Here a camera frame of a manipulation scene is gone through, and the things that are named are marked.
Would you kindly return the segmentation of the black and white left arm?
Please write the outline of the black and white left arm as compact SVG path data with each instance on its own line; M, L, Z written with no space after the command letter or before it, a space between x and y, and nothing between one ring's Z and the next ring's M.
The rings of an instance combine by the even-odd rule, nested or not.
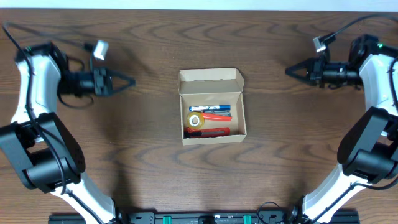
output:
M129 223L127 214L86 173L80 145L57 116L62 95L112 96L135 80L106 67L73 72L71 58L49 42L19 49L19 102L11 123L1 128L1 150L28 189L64 200L84 223Z

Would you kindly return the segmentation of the red and black stapler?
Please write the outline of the red and black stapler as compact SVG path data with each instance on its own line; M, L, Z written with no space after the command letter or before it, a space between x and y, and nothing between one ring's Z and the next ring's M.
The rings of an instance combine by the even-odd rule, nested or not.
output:
M226 121L232 120L230 110L204 111L201 113L205 120L210 121Z

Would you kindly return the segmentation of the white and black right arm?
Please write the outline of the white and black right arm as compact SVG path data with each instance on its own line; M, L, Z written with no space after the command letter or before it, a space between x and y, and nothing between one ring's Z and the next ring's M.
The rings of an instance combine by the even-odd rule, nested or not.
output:
M363 87L366 111L341 140L335 168L293 206L286 223L331 223L363 189L397 185L397 49L364 34L352 41L347 62L332 62L334 40L334 34L314 38L319 55L285 73L309 85Z

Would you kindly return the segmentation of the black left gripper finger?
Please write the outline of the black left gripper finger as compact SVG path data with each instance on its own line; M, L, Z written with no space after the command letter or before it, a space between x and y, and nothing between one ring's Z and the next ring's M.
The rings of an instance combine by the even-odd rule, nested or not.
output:
M130 87L135 86L135 85L136 85L135 82L129 82L128 84L123 85L123 86L121 86L121 87L113 88L112 91L111 91L111 95L118 94L118 93L120 93L120 92L122 92L122 91L124 91L124 90L127 90L127 89L130 88Z
M123 73L120 73L120 72L115 71L115 70L111 70L110 72L111 72L111 76L112 77L116 77L118 79L124 80L124 81L128 82L128 84L135 84L136 83L134 78L131 78L131 77L129 77L129 76L123 74Z

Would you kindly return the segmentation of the red utility knife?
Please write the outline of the red utility knife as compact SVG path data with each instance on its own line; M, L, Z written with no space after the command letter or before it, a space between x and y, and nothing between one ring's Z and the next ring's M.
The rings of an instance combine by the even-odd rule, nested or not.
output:
M212 129L192 129L185 128L183 132L184 138L215 138L221 136L229 136L231 130L229 128L212 128Z

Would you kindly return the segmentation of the blue whiteboard marker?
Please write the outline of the blue whiteboard marker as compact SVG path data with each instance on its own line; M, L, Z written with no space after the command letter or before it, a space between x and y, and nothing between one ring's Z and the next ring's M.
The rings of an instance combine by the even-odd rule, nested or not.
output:
M231 105L200 105L190 106L189 111L228 111L231 109Z

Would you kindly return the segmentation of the yellow tape roll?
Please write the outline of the yellow tape roll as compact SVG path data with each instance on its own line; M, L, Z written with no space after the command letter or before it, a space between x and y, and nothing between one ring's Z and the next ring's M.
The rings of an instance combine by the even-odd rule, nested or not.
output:
M200 129L204 125L205 119L200 112L194 111L187 116L186 122L188 128Z

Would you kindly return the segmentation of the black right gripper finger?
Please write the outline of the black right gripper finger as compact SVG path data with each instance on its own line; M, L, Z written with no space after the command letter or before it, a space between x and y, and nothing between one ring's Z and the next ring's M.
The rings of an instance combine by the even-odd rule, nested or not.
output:
M298 74L296 74L296 73L294 73L294 72L292 72L290 70L286 70L285 74L290 76L290 77L292 77L292 78L294 78L294 79L296 79L296 80L298 80L298 81L300 81L300 82L302 82L302 83L304 83L304 84L306 84L306 85L309 85L309 86L314 86L315 85L315 82L310 80L308 77L302 76L302 75L298 75Z
M304 60L303 62L299 62L298 64L295 64L291 67L287 67L285 69L285 73L294 73L294 71L303 70L303 69L306 69L306 71L309 71L312 69L314 61L315 61L314 58L308 58L308 59Z

